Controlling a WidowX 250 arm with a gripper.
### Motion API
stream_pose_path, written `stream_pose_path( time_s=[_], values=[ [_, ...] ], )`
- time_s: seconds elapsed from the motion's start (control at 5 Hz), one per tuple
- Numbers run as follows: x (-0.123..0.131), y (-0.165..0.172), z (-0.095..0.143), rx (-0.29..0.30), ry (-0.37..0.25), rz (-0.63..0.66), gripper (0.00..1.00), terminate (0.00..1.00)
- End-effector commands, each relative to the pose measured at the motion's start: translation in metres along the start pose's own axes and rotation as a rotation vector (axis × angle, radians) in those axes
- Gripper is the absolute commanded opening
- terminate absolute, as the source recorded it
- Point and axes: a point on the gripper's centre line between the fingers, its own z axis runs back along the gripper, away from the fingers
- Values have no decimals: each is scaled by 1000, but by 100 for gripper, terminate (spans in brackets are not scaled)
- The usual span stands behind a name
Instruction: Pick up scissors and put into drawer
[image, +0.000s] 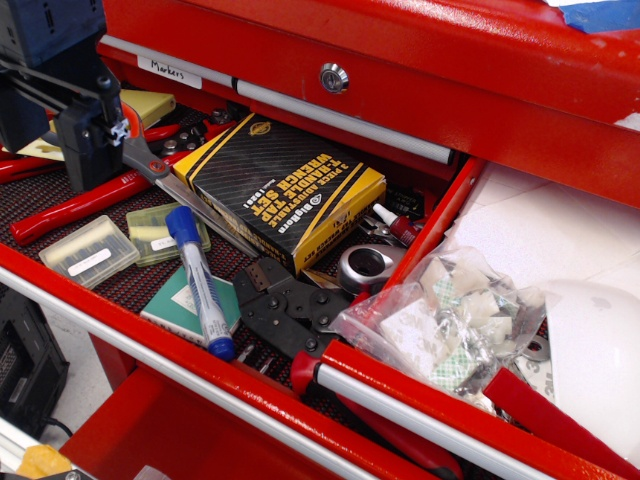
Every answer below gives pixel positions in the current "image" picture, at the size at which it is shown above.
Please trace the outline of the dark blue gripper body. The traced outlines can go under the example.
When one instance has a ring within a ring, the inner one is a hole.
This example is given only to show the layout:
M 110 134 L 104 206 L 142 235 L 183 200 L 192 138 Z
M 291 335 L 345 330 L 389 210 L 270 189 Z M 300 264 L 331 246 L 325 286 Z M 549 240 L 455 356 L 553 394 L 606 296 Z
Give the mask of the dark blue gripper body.
M 1 3 L 1 144 L 19 150 L 48 128 L 49 112 L 76 105 L 97 144 L 125 138 L 120 85 L 97 53 L 106 33 L 101 1 Z

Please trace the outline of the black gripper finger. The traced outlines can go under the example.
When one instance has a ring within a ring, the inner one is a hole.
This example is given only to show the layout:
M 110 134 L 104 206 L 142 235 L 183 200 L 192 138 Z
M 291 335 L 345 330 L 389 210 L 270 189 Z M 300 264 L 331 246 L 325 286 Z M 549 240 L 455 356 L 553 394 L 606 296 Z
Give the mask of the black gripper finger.
M 92 190 L 120 173 L 123 147 L 112 144 L 100 112 L 68 107 L 54 125 L 74 191 Z

